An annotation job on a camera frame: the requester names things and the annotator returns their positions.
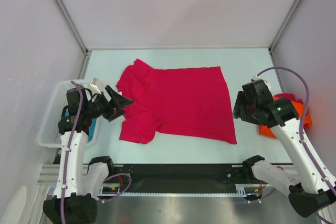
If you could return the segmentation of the magenta t shirt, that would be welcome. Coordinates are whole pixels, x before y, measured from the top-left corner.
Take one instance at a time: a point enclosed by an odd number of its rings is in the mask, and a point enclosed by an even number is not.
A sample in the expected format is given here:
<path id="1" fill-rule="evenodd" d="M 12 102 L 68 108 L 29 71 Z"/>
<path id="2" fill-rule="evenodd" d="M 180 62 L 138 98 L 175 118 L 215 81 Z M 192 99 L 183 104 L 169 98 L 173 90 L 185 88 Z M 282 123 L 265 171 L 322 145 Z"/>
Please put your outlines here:
<path id="1" fill-rule="evenodd" d="M 122 141 L 148 144 L 163 133 L 237 143 L 229 90 L 219 66 L 155 69 L 137 59 L 116 87 L 134 101 L 125 109 Z"/>

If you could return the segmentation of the white plastic laundry basket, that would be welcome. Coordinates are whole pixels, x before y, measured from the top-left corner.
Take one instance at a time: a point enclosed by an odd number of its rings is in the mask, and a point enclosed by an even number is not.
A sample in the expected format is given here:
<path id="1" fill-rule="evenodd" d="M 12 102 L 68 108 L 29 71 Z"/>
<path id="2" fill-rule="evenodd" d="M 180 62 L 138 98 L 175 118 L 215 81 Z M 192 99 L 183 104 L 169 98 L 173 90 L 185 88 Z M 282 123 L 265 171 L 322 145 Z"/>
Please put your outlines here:
<path id="1" fill-rule="evenodd" d="M 77 79 L 74 80 L 74 82 L 87 88 L 91 80 Z M 75 86 L 71 83 L 70 80 L 62 81 L 55 86 L 37 136 L 37 143 L 39 146 L 48 148 L 61 148 L 58 122 L 61 119 L 63 108 L 68 105 L 66 98 L 67 90 L 72 88 L 75 88 Z M 95 141 L 91 144 L 87 142 L 87 147 L 93 146 L 97 142 L 98 128 L 99 124 L 96 128 L 97 135 Z"/>

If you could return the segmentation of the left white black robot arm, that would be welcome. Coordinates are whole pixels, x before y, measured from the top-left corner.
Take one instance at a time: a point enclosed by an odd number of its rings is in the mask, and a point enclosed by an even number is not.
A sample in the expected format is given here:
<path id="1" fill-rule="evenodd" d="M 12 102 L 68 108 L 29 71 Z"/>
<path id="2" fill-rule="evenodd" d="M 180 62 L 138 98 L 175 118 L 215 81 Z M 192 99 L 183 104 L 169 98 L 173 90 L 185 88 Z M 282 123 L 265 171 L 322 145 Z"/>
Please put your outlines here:
<path id="1" fill-rule="evenodd" d="M 67 90 L 58 130 L 61 140 L 60 168 L 52 198 L 43 203 L 43 212 L 52 223 L 94 223 L 98 214 L 98 193 L 104 182 L 118 177 L 110 156 L 92 158 L 83 170 L 89 128 L 94 119 L 111 122 L 125 114 L 134 102 L 109 85 L 74 86 Z"/>

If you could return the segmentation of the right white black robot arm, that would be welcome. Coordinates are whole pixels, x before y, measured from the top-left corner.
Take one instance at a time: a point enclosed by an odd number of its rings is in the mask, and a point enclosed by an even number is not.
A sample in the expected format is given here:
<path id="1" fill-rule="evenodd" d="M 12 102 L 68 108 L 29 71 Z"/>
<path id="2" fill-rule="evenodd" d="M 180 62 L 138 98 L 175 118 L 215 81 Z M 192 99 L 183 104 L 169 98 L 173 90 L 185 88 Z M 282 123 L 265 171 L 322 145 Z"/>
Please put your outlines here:
<path id="1" fill-rule="evenodd" d="M 238 92 L 233 118 L 271 129 L 297 172 L 290 174 L 256 155 L 243 161 L 245 181 L 262 180 L 271 185 L 287 196 L 292 208 L 304 218 L 335 203 L 335 176 L 300 130 L 300 117 L 290 100 L 273 99 L 264 80 L 253 80 Z"/>

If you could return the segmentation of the teal t shirt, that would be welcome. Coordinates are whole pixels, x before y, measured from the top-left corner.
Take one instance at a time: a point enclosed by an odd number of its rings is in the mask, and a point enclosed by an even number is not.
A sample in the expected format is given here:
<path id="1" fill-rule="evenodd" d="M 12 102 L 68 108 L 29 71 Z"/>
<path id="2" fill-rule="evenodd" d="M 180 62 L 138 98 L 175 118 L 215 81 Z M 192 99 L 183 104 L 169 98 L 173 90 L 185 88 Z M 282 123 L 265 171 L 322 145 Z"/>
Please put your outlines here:
<path id="1" fill-rule="evenodd" d="M 93 143 L 96 139 L 96 128 L 98 127 L 98 119 L 92 120 L 92 123 L 89 127 L 89 132 L 88 132 L 88 143 Z"/>

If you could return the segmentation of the dark pink t shirt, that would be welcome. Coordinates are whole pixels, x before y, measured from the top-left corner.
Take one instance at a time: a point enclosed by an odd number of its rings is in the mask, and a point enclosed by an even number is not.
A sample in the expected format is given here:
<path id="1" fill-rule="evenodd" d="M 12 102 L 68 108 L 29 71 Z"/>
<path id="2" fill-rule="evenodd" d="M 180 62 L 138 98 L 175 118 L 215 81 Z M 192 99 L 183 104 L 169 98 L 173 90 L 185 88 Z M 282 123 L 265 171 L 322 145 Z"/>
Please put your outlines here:
<path id="1" fill-rule="evenodd" d="M 275 98 L 277 98 L 277 99 L 286 98 L 286 99 L 290 100 L 291 102 L 303 104 L 303 101 L 301 99 L 296 99 L 295 95 L 292 94 L 292 93 L 279 93 L 279 94 L 274 96 L 274 99 Z"/>

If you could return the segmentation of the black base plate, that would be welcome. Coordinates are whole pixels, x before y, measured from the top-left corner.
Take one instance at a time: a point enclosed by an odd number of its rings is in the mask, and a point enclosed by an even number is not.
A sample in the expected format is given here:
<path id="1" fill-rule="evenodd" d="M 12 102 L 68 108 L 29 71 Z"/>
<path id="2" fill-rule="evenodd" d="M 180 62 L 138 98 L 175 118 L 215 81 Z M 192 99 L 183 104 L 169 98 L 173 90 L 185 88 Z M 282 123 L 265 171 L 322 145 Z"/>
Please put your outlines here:
<path id="1" fill-rule="evenodd" d="M 128 193 L 223 194 L 236 192 L 236 185 L 264 188 L 265 182 L 254 178 L 236 164 L 123 164 L 115 166 Z"/>

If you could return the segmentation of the aluminium rail frame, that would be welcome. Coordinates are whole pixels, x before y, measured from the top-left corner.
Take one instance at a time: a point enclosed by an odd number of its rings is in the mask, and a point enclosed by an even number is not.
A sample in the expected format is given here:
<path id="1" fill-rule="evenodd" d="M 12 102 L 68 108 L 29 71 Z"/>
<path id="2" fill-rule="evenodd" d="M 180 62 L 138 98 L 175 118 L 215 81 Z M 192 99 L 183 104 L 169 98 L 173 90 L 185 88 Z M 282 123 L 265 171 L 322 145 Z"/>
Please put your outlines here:
<path id="1" fill-rule="evenodd" d="M 293 165 L 274 164 L 275 171 L 283 171 L 296 178 L 299 174 Z M 44 165 L 39 181 L 56 182 L 60 171 L 60 165 Z M 224 184 L 256 184 L 257 179 L 253 178 L 251 172 L 248 172 L 242 165 L 233 164 L 114 164 L 112 175 L 118 173 L 127 173 L 132 176 L 132 183 L 142 179 L 168 179 L 177 180 L 217 180 Z"/>

